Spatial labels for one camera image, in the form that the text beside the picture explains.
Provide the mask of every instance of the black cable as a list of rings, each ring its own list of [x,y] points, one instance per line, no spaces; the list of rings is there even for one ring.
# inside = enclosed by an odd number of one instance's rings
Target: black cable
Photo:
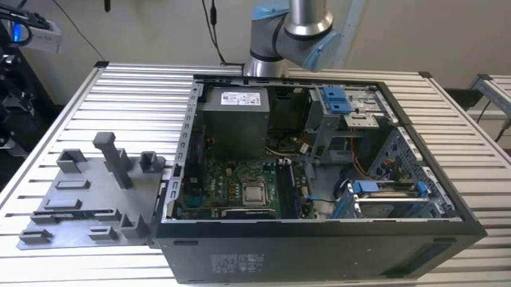
[[[218,48],[218,44],[217,44],[217,41],[215,41],[215,38],[214,38],[214,34],[213,34],[213,29],[211,29],[211,25],[210,25],[210,16],[209,16],[209,11],[206,9],[205,0],[202,0],[202,7],[205,9],[206,23],[209,24],[209,31],[210,31],[211,42],[214,42],[214,46],[215,46],[215,49],[217,49],[218,57],[221,58],[221,64],[226,65],[226,60],[225,60],[225,57],[223,57],[223,55],[221,53],[221,49]]]
[[[76,31],[79,32],[79,34],[80,34],[80,36],[82,36],[82,38],[88,42],[88,44],[91,45],[92,49],[95,49],[95,51],[96,51],[96,53],[98,53],[98,56],[102,58],[102,60],[106,61],[106,59],[105,59],[102,53],[98,51],[96,47],[95,47],[94,44],[90,42],[90,40],[87,39],[87,37],[82,34],[82,31],[80,31],[79,27],[76,26],[75,22],[71,20],[71,17],[70,17],[70,15],[67,14],[64,8],[60,6],[60,4],[58,3],[56,0],[52,0],[52,1],[54,1],[55,5],[59,7],[59,9],[62,10],[62,12],[64,13],[66,17],[68,18],[71,24],[74,25]]]
[[[210,8],[210,15],[209,16],[209,11],[206,9],[206,3],[205,0],[202,0],[202,7],[205,9],[205,15],[206,15],[206,23],[209,24],[209,32],[210,32],[210,37],[211,37],[211,42],[214,42],[214,46],[217,49],[218,57],[221,58],[221,65],[222,66],[241,66],[242,67],[242,76],[243,76],[243,70],[246,67],[245,63],[229,63],[226,62],[225,55],[221,52],[221,48],[218,45],[218,37],[217,37],[217,6],[215,6],[215,0],[211,2],[211,8]]]
[[[387,175],[387,174],[390,174],[393,171],[389,169],[387,171],[386,171],[386,173],[385,174],[382,174],[382,176],[377,179],[378,181],[381,180],[381,179],[383,179],[383,177]]]
[[[18,8],[23,8],[26,6],[28,0],[22,0],[20,3],[18,4]]]
[[[495,138],[495,142],[498,142],[498,140],[502,138],[502,135],[505,134],[505,129],[502,129],[497,135],[497,138]]]
[[[210,8],[210,22],[211,26],[214,28],[214,38],[215,38],[215,43],[218,46],[218,38],[217,38],[217,6],[215,6],[215,0],[211,1],[211,8]]]
[[[477,123],[479,123],[481,118],[482,118],[482,115],[483,115],[486,109],[489,108],[491,102],[493,102],[493,101],[490,100],[489,103],[486,104],[486,106],[483,107],[483,109],[482,109],[482,111],[481,111],[481,115],[479,115],[478,120],[477,120]]]

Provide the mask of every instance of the cable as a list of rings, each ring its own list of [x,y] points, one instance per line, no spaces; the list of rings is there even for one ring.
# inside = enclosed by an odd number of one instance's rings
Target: cable
[[[387,174],[390,174],[393,171],[389,169],[387,171],[386,171],[386,173],[385,174],[382,174],[382,176],[378,178],[378,181],[379,180],[382,180],[383,179],[383,177],[387,175]]]
[[[223,55],[221,53],[221,49],[218,48],[218,44],[217,44],[217,41],[215,41],[215,38],[214,38],[213,29],[211,29],[211,25],[210,25],[210,16],[209,16],[209,11],[206,9],[205,0],[202,0],[202,7],[205,9],[206,23],[209,24],[209,31],[210,31],[211,42],[214,42],[214,46],[215,46],[215,49],[217,49],[218,57],[221,58],[221,64],[225,66],[226,65],[226,59],[225,59],[225,57],[223,57]]]
[[[306,195],[305,198],[307,200],[315,200],[315,201],[323,201],[323,202],[329,202],[329,203],[337,203],[338,201],[337,200],[326,200],[326,199],[322,199],[319,196],[311,196],[311,195]]]
[[[265,146],[265,148],[275,155],[281,155],[282,157],[287,157],[287,156],[298,156],[299,154],[285,154],[285,153],[281,153],[278,151],[274,151],[271,148],[269,148],[267,146]]]
[[[18,4],[18,8],[23,8],[26,6],[28,0],[22,0],[20,3]]]
[[[218,46],[215,0],[213,0],[211,8],[210,8],[211,21],[210,21],[209,11],[206,10],[205,0],[202,0],[202,7],[205,9],[206,23],[209,24],[209,32],[210,32],[211,42],[214,42],[214,46],[215,46],[215,49],[217,49],[218,57],[221,58],[221,65],[222,66],[241,66],[242,67],[242,76],[245,76],[243,70],[245,70],[246,64],[245,63],[229,63],[226,61],[226,59],[225,59],[225,55],[222,55],[221,48]]]
[[[489,106],[490,106],[490,103],[491,103],[493,101],[491,100],[489,100],[489,103],[486,104],[486,106],[483,107],[483,109],[482,109],[482,111],[481,111],[481,115],[479,115],[479,117],[478,117],[478,120],[477,120],[477,123],[479,123],[479,121],[481,121],[481,118],[482,118],[482,115],[483,115],[483,113],[485,113],[485,111],[486,111],[486,109],[489,108]]]
[[[495,138],[495,142],[498,142],[498,140],[502,138],[502,135],[505,134],[505,131],[506,131],[506,129],[502,129],[502,130],[499,131],[498,136],[497,136],[497,138]]]
[[[365,171],[365,169],[362,168],[361,166],[361,163],[359,163],[359,160],[358,160],[358,157],[355,155],[355,148],[354,148],[354,138],[350,139],[351,142],[350,142],[350,148],[351,148],[351,157],[353,157],[353,160],[354,160],[354,167],[355,167],[355,170],[361,173],[361,175],[367,178],[369,180],[374,180],[373,177],[370,177]]]
[[[74,25],[74,27],[75,27],[78,33],[79,33],[80,36],[82,36],[82,38],[88,42],[88,44],[90,44],[90,46],[92,47],[92,49],[95,49],[95,51],[96,51],[96,53],[98,53],[98,56],[102,58],[102,60],[106,61],[106,59],[105,59],[102,53],[98,51],[96,47],[95,47],[94,44],[90,42],[90,40],[87,39],[87,37],[82,34],[82,31],[80,31],[79,27],[76,26],[75,22],[71,20],[71,17],[70,17],[70,15],[67,14],[64,8],[60,6],[60,4],[58,3],[56,0],[52,0],[52,1],[54,1],[55,5],[59,7],[59,9],[62,10],[62,12],[64,13],[66,17],[68,18],[71,24]]]

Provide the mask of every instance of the aluminum extrusion table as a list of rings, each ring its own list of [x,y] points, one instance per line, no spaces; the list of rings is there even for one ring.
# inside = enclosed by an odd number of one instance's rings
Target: aluminum extrusion table
[[[99,157],[101,151],[92,146],[94,136],[99,131],[114,131],[119,148],[134,155],[145,150],[157,151],[171,166],[193,75],[239,73],[239,67],[123,63],[92,70],[0,193],[0,283],[52,287],[178,285],[162,252],[147,246],[20,251],[18,234],[58,173],[55,160],[64,148],[80,148],[86,156]],[[326,70],[313,74],[291,69],[290,74],[295,78],[386,82],[489,237],[418,281],[278,285],[510,286],[511,159],[437,81],[417,72]]]

